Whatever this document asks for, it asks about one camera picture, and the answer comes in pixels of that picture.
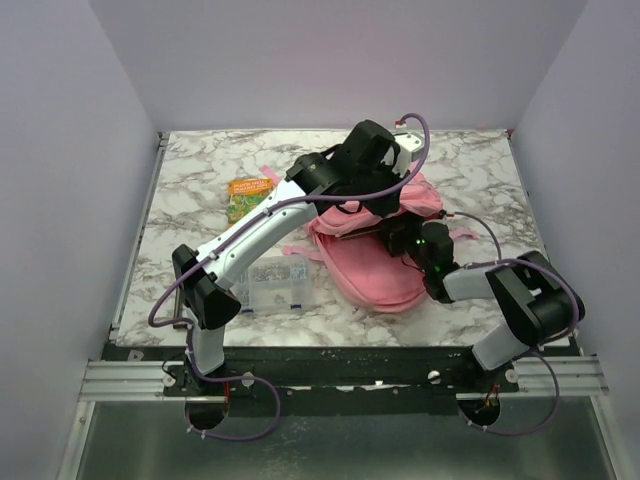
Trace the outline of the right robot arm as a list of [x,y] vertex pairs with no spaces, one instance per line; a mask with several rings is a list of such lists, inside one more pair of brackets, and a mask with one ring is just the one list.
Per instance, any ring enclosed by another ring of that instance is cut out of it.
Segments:
[[494,300],[504,321],[471,347],[460,379],[480,392],[496,380],[496,369],[573,332],[584,318],[580,296],[533,250],[512,259],[461,265],[453,234],[442,220],[403,214],[381,222],[377,236],[393,257],[408,258],[421,272],[429,297],[442,304]]

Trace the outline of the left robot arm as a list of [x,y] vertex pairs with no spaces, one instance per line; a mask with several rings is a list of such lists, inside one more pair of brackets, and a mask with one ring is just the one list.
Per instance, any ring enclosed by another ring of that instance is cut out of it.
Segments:
[[226,325],[241,310],[231,288],[267,250],[332,206],[356,201],[384,218],[400,206],[400,182],[429,148],[427,136],[397,124],[390,132],[372,120],[359,122],[346,139],[321,152],[298,157],[283,180],[258,206],[215,239],[172,254],[174,270],[186,278],[180,290],[195,325],[187,382],[201,395],[222,380]]

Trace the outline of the orange treehouse paperback book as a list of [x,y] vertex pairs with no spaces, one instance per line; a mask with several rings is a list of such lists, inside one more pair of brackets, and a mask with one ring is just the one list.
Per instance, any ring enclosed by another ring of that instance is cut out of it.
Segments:
[[227,220],[234,225],[269,196],[274,182],[269,178],[234,180],[228,185]]

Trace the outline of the dark green hardcover book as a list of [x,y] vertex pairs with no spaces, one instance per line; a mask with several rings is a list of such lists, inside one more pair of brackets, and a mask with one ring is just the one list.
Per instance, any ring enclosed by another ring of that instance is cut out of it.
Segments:
[[346,239],[358,238],[366,235],[375,235],[375,234],[378,234],[381,230],[382,228],[379,226],[370,226],[370,227],[357,229],[357,230],[348,232],[346,234],[340,235],[339,238],[341,240],[346,240]]

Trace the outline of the pink student backpack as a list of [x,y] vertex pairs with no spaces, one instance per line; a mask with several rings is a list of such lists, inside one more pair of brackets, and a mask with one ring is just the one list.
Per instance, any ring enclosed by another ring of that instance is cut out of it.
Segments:
[[402,313],[426,300],[422,274],[407,258],[392,257],[376,235],[341,240],[340,235],[383,219],[364,210],[347,215],[336,207],[304,225],[314,247],[286,245],[285,255],[324,264],[341,293],[355,306],[378,313]]

